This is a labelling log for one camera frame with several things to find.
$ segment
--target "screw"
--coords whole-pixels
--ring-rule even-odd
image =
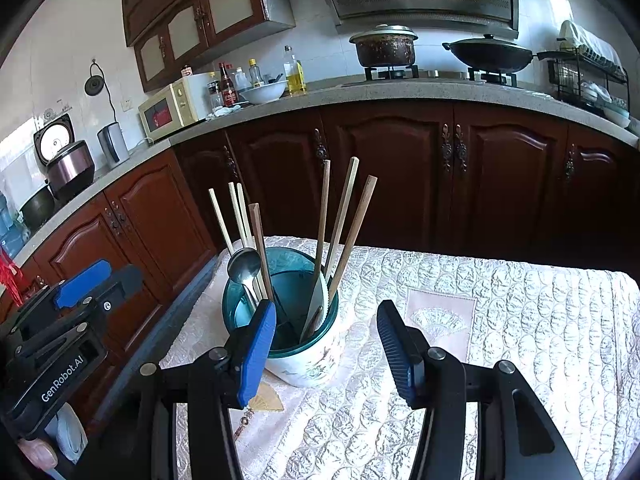
[[[427,355],[431,359],[434,359],[436,361],[442,361],[446,357],[447,353],[442,348],[438,348],[437,346],[432,346],[427,350]]]
[[[513,374],[516,371],[516,367],[511,361],[500,361],[498,368],[503,374]]]
[[[223,346],[216,346],[215,348],[209,350],[209,359],[211,359],[212,361],[222,361],[222,359],[224,359],[227,355],[228,353]]]
[[[158,370],[158,367],[153,363],[144,363],[140,367],[140,375],[144,377],[149,377],[149,375],[153,375]]]

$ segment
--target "oil bottle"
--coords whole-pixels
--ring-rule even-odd
[[[302,65],[296,59],[293,49],[286,45],[284,47],[284,75],[287,77],[287,86],[291,95],[306,92],[305,76],[302,72]]]

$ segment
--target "dish rack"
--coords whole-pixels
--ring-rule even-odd
[[[595,106],[595,101],[584,95],[580,86],[580,83],[585,79],[584,73],[588,72],[598,76],[607,91],[609,91],[610,82],[625,86],[626,103],[613,96],[612,99],[630,111],[631,92],[626,70],[616,66],[608,59],[598,56],[587,46],[539,52],[537,57],[539,60],[548,60],[549,82],[556,87],[559,100],[584,108],[596,115],[604,116],[603,112]]]

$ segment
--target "electric kettle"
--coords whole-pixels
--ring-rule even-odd
[[[123,163],[129,158],[129,151],[122,136],[120,124],[111,123],[98,132],[98,141],[107,158],[107,164],[110,169]]]

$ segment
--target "utensil holder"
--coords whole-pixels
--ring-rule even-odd
[[[299,336],[313,290],[314,262],[307,254],[289,248],[267,248],[267,258],[280,307],[294,326],[294,333]],[[340,339],[340,324],[336,322],[338,302],[336,294],[324,323],[313,337],[302,344],[287,338],[282,332],[286,330],[287,323],[281,322],[276,328],[265,368],[292,386],[313,387],[328,382],[338,368],[344,345]],[[227,331],[248,324],[250,311],[241,285],[231,280],[227,282],[222,305]]]

